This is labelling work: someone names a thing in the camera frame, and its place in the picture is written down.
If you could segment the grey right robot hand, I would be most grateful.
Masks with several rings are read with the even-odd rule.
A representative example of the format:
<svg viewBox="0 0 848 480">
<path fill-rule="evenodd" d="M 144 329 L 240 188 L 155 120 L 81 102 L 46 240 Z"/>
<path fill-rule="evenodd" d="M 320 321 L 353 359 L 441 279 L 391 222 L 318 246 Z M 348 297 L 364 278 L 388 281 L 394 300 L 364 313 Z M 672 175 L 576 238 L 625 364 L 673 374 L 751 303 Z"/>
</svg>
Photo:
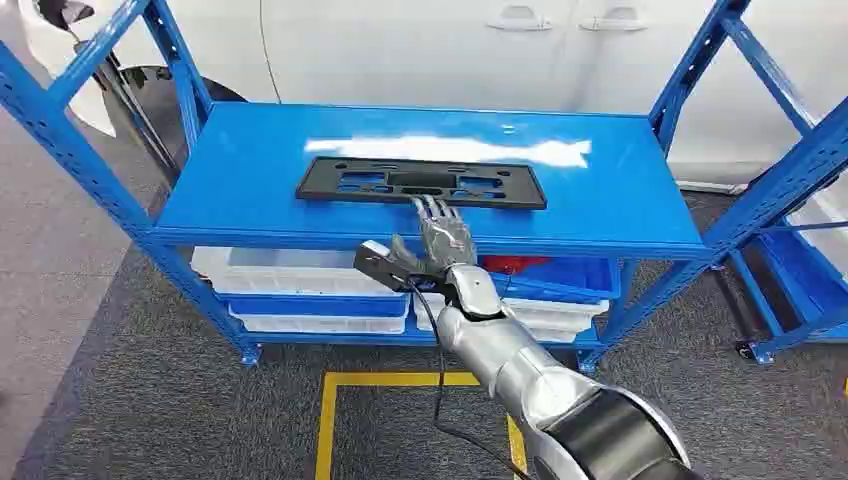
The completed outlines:
<svg viewBox="0 0 848 480">
<path fill-rule="evenodd" d="M 390 258 L 413 273 L 441 275 L 460 264 L 476 265 L 477 251 L 469 226 L 458 210 L 431 195 L 413 196 L 425 256 L 419 258 L 394 234 Z"/>
</svg>

